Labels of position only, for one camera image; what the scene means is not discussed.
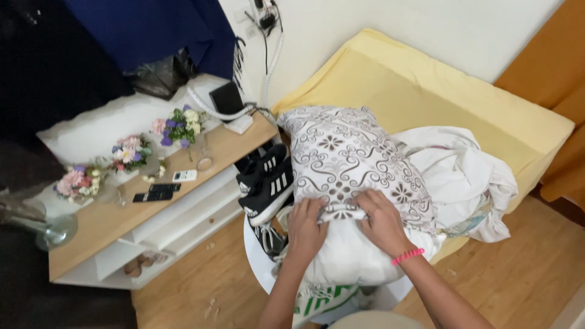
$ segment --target black sneaker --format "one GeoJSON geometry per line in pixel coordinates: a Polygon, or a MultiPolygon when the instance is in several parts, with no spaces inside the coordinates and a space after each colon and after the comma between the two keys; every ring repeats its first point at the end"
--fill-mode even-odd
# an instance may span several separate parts
{"type": "Polygon", "coordinates": [[[250,220],[250,225],[256,227],[270,221],[293,193],[292,165],[290,157],[284,159],[246,197],[238,200],[250,220]]]}
{"type": "Polygon", "coordinates": [[[270,148],[264,156],[251,160],[246,168],[236,175],[242,197],[246,196],[250,189],[264,178],[266,173],[280,165],[286,156],[286,145],[277,144],[270,148]]]}
{"type": "Polygon", "coordinates": [[[252,226],[252,231],[258,239],[258,242],[264,249],[264,252],[271,261],[274,260],[274,257],[279,256],[280,252],[283,251],[284,247],[288,243],[288,237],[284,237],[280,235],[270,224],[267,222],[260,226],[252,226]]]}

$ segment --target patterned pillowcase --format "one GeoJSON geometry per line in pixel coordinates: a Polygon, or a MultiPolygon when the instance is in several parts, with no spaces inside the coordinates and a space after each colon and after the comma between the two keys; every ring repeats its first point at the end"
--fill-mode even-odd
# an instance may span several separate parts
{"type": "Polygon", "coordinates": [[[307,106],[278,119],[291,136],[294,196],[323,197],[320,221],[367,218],[350,204],[376,189],[392,201],[407,227],[435,231],[431,197],[421,174],[399,152],[367,107],[307,106]]]}

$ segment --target white flower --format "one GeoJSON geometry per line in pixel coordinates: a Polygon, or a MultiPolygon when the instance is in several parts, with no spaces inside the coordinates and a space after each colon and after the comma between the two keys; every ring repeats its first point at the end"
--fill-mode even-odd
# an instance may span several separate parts
{"type": "Polygon", "coordinates": [[[201,125],[200,124],[192,124],[191,129],[193,129],[194,135],[199,135],[199,133],[201,132],[201,125]]]}
{"type": "Polygon", "coordinates": [[[185,116],[187,122],[197,122],[199,120],[199,113],[193,109],[186,110],[183,112],[183,115],[185,116]]]}

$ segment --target wooden shelf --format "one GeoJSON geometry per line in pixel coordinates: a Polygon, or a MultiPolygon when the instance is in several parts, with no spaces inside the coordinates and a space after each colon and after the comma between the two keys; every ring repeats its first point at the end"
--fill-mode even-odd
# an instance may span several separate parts
{"type": "MultiPolygon", "coordinates": [[[[208,147],[215,162],[213,167],[200,172],[196,180],[183,183],[181,190],[174,193],[172,200],[130,203],[126,208],[94,202],[77,211],[75,215],[78,219],[78,230],[75,237],[68,244],[49,252],[50,281],[56,281],[119,238],[123,236],[128,238],[131,230],[277,134],[278,130],[270,125],[262,114],[256,113],[253,118],[252,126],[241,135],[226,129],[223,125],[207,133],[208,147]]],[[[195,169],[198,159],[195,154],[193,155],[193,162],[189,162],[185,150],[172,154],[166,159],[167,170],[176,172],[195,169]]],[[[148,191],[149,186],[150,184],[144,182],[141,177],[135,177],[121,185],[120,190],[131,200],[136,193],[148,191]]]]}

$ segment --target yellow cushion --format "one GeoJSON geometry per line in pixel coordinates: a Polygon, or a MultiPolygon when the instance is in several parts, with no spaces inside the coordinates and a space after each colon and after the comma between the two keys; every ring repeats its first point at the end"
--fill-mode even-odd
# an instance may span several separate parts
{"type": "Polygon", "coordinates": [[[552,111],[372,29],[346,42],[271,110],[280,115],[303,105],[365,105],[388,133],[435,125],[471,130],[485,152],[514,172],[519,196],[508,213],[534,188],[574,128],[552,111]]]}

